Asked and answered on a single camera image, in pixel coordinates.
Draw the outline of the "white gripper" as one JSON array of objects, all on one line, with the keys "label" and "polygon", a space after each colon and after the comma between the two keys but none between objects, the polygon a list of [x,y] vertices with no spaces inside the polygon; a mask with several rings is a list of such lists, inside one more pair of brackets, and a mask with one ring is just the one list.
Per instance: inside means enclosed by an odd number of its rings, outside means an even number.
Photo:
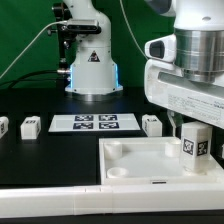
[{"label": "white gripper", "polygon": [[175,33],[147,42],[145,54],[146,98],[168,109],[173,136],[182,115],[224,129],[223,34]]}]

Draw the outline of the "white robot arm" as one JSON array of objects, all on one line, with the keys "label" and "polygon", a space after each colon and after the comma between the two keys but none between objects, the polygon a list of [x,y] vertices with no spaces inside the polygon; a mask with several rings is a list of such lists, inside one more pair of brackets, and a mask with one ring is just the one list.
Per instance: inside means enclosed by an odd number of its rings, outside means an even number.
[{"label": "white robot arm", "polygon": [[[173,16],[174,33],[145,44],[149,102],[224,129],[224,0],[145,0]],[[88,100],[120,91],[111,58],[111,24],[92,0],[63,0],[77,35],[66,91]]]}]

